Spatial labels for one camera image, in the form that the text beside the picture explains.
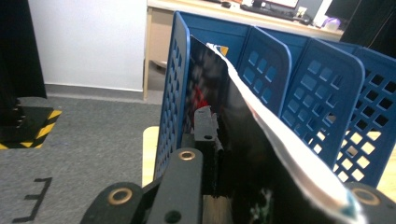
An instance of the brass washer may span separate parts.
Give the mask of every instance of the brass washer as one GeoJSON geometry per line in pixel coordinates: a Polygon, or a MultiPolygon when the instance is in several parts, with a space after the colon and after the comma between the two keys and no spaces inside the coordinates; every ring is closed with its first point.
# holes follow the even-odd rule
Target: brass washer
{"type": "Polygon", "coordinates": [[[107,200],[108,200],[108,202],[109,202],[110,204],[113,204],[113,205],[120,205],[120,204],[123,204],[123,203],[127,203],[129,200],[131,200],[132,195],[133,195],[132,191],[131,191],[130,189],[127,189],[127,188],[113,189],[113,190],[108,194],[107,200]],[[122,199],[119,199],[119,200],[118,200],[118,199],[115,199],[114,196],[115,196],[117,193],[120,193],[120,192],[125,192],[125,193],[126,193],[125,197],[123,197],[122,199]]]}
{"type": "Polygon", "coordinates": [[[183,161],[191,161],[195,158],[195,153],[193,153],[192,151],[182,151],[178,153],[178,157],[181,158],[183,161]]]}
{"type": "Polygon", "coordinates": [[[372,205],[372,206],[377,206],[379,205],[381,202],[379,201],[378,196],[376,196],[375,194],[373,194],[372,192],[368,191],[367,189],[353,189],[352,190],[353,195],[355,195],[355,197],[359,200],[359,202],[361,203],[365,203],[368,205],[372,205]],[[368,195],[370,195],[372,197],[372,199],[364,199],[362,197],[359,196],[358,193],[366,193],[368,195]]]}

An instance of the black tape marking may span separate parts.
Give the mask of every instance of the black tape marking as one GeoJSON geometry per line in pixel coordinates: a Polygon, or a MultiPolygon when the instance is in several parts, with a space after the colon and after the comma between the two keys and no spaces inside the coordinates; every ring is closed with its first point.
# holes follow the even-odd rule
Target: black tape marking
{"type": "Polygon", "coordinates": [[[52,177],[35,179],[35,182],[45,182],[45,183],[44,183],[44,188],[41,190],[40,194],[28,194],[24,198],[24,200],[37,200],[37,202],[35,203],[35,207],[33,207],[32,213],[30,214],[29,217],[14,218],[12,220],[12,223],[22,223],[22,222],[35,220],[35,216],[37,215],[38,208],[40,207],[41,203],[44,201],[44,196],[46,196],[51,181],[52,181],[52,177]]]}

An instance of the wooden desk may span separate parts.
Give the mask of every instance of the wooden desk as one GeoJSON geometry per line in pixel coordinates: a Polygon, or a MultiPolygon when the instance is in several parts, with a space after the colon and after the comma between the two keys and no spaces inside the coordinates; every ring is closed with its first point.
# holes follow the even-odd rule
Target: wooden desk
{"type": "Polygon", "coordinates": [[[331,32],[313,26],[305,26],[297,21],[285,21],[257,13],[247,12],[233,3],[231,8],[202,0],[148,0],[146,60],[143,83],[144,98],[147,98],[149,80],[149,61],[166,63],[173,13],[176,10],[205,15],[207,17],[257,25],[282,32],[307,35],[325,40],[338,41],[342,32],[331,32]]]}

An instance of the black and yellow striped block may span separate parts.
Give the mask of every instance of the black and yellow striped block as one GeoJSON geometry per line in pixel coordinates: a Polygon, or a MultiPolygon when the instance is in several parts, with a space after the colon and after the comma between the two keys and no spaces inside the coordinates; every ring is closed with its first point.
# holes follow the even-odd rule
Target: black and yellow striped block
{"type": "Polygon", "coordinates": [[[45,120],[41,129],[35,135],[34,139],[23,141],[23,142],[0,142],[0,149],[11,149],[11,148],[41,148],[44,140],[49,135],[52,128],[55,126],[56,120],[62,114],[60,110],[52,110],[49,116],[45,120]]]}

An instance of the blue plastic basket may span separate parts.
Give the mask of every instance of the blue plastic basket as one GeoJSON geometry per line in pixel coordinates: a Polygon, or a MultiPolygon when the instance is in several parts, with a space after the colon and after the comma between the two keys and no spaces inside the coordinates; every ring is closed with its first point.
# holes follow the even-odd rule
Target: blue plastic basket
{"type": "Polygon", "coordinates": [[[366,69],[364,86],[333,170],[376,187],[396,141],[396,60],[369,49],[354,54],[366,69]]]}
{"type": "MultiPolygon", "coordinates": [[[[190,109],[186,108],[190,106],[186,104],[186,94],[191,92],[187,85],[191,35],[203,43],[229,47],[227,58],[252,92],[271,111],[279,115],[330,167],[334,166],[337,155],[346,155],[346,150],[350,152],[351,149],[345,149],[348,137],[342,148],[341,143],[347,129],[349,133],[356,132],[352,127],[353,120],[362,116],[356,109],[353,111],[354,105],[359,107],[361,104],[361,100],[357,103],[364,79],[361,62],[366,71],[377,68],[376,60],[362,56],[367,50],[356,45],[325,43],[306,36],[176,12],[166,71],[155,178],[163,174],[169,154],[180,147],[181,136],[183,132],[187,132],[186,129],[183,130],[183,124],[187,122],[186,110],[190,109]]],[[[388,63],[380,67],[389,72],[394,70],[394,64],[394,60],[389,59],[388,63]]],[[[390,83],[387,90],[392,92],[394,76],[387,75],[387,78],[390,83]]],[[[393,106],[388,108],[392,113],[382,116],[387,120],[394,120],[394,96],[386,99],[385,103],[391,102],[393,106]]],[[[380,142],[392,139],[391,143],[381,143],[381,147],[387,147],[381,150],[381,154],[375,152],[365,156],[370,164],[365,169],[360,169],[364,174],[362,181],[368,176],[381,176],[384,163],[394,146],[394,137],[391,136],[395,134],[394,126],[391,121],[385,124],[389,134],[382,132],[378,137],[385,140],[371,142],[376,147],[380,142]],[[374,163],[381,163],[379,166],[382,168],[372,169],[374,163]]],[[[360,152],[360,146],[356,145],[354,148],[360,152]]],[[[343,160],[343,157],[338,157],[335,165],[338,169],[334,171],[338,175],[354,176],[351,172],[354,172],[359,161],[349,159],[352,168],[344,169],[345,163],[340,165],[343,160]]]]}
{"type": "Polygon", "coordinates": [[[356,57],[315,39],[294,71],[281,119],[329,167],[335,164],[363,73],[356,57]]]}

